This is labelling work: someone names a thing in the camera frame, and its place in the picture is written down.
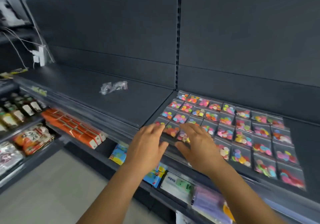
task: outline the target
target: person's left hand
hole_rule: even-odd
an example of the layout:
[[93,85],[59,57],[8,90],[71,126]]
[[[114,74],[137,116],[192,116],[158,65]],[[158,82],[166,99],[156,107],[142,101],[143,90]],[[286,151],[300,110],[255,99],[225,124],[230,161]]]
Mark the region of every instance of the person's left hand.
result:
[[156,124],[142,127],[129,145],[123,165],[133,167],[143,176],[154,169],[169,145],[165,141],[159,144],[164,127]]

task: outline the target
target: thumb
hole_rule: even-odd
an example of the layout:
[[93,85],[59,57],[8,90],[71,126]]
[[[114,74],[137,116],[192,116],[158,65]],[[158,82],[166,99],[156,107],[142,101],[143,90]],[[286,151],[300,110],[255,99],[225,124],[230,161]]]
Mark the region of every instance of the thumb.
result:
[[159,154],[160,154],[160,156],[162,156],[165,153],[168,145],[169,145],[169,143],[166,142],[166,141],[162,141],[161,142],[161,144],[159,145]]
[[182,155],[187,159],[187,161],[191,158],[191,151],[190,149],[181,141],[177,141],[175,143],[175,146],[178,148],[178,150],[182,153]]

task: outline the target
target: purple package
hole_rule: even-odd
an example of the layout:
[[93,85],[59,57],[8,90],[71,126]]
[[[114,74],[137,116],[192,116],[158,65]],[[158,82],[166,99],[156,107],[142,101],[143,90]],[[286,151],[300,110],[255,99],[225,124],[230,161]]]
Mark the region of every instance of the purple package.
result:
[[232,224],[232,220],[222,210],[223,202],[224,198],[218,192],[196,186],[191,205],[194,210],[204,212],[224,224]]

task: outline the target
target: stack of orange boxes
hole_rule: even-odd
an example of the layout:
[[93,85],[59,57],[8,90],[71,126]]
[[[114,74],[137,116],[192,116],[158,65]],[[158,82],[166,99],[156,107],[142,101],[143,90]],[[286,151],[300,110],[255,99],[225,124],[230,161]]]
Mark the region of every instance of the stack of orange boxes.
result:
[[105,133],[102,131],[81,123],[77,119],[57,109],[50,108],[41,114],[51,125],[62,129],[64,132],[88,145],[92,149],[95,149],[106,139]]

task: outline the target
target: price label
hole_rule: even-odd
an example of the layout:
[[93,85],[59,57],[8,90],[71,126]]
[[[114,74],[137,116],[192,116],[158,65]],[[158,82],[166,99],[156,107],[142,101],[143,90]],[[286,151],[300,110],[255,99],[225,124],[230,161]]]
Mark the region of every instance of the price label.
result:
[[46,90],[43,90],[39,87],[36,87],[36,86],[31,86],[31,90],[33,90],[34,92],[36,93],[39,93],[40,95],[46,97],[47,96],[47,91]]

